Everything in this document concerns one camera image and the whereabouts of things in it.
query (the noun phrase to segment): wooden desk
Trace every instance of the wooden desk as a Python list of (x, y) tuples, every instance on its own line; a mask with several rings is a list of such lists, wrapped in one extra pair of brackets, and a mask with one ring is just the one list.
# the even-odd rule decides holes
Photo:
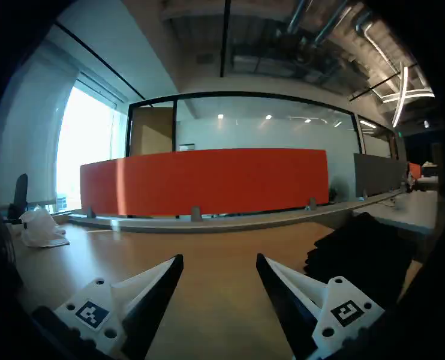
[(396, 209), (376, 203), (353, 210), (354, 215), (369, 212), (377, 221), (410, 230), (424, 235), (432, 233), (437, 215), (437, 192), (414, 191), (410, 194), (401, 194), (397, 199), (404, 198), (405, 208)]
[(21, 300), (29, 310), (35, 304), (55, 309), (96, 277), (117, 282), (184, 255), (181, 279), (148, 359), (290, 359), (256, 271), (256, 254), (302, 271), (314, 242), (332, 232), (315, 223), (213, 234), (65, 228), (71, 244), (63, 247), (34, 250), (15, 241), (26, 286)]

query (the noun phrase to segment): white plastic bag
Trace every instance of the white plastic bag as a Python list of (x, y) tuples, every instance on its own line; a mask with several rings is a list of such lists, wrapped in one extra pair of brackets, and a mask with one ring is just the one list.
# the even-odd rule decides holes
[(26, 224), (21, 235), (26, 246), (54, 247), (69, 244), (64, 237), (66, 231), (56, 224), (46, 209), (36, 206), (33, 211), (21, 215), (20, 219)]

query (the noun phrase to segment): black chair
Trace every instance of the black chair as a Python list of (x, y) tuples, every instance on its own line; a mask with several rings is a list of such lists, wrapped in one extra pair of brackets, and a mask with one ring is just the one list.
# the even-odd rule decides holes
[(26, 197), (28, 195), (28, 174), (22, 174), (16, 181), (16, 189), (14, 191), (14, 201), (9, 205), (7, 220), (5, 223), (21, 224), (19, 217), (24, 214), (28, 207)]

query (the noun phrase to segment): black cloth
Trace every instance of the black cloth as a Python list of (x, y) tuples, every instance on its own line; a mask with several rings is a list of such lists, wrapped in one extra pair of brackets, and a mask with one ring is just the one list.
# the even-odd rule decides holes
[(315, 245), (308, 253), (306, 275), (323, 283), (343, 276), (383, 308), (396, 304), (416, 253), (414, 243), (401, 239), (396, 228), (379, 223), (367, 212)]

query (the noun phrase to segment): orange divider panel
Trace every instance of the orange divider panel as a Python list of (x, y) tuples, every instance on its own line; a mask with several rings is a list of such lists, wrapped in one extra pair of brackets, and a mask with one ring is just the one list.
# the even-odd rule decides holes
[(217, 149), (81, 166), (82, 208), (96, 214), (257, 212), (329, 201), (326, 151)]
[(413, 174), (414, 179), (421, 177), (421, 165), (409, 163), (409, 171)]

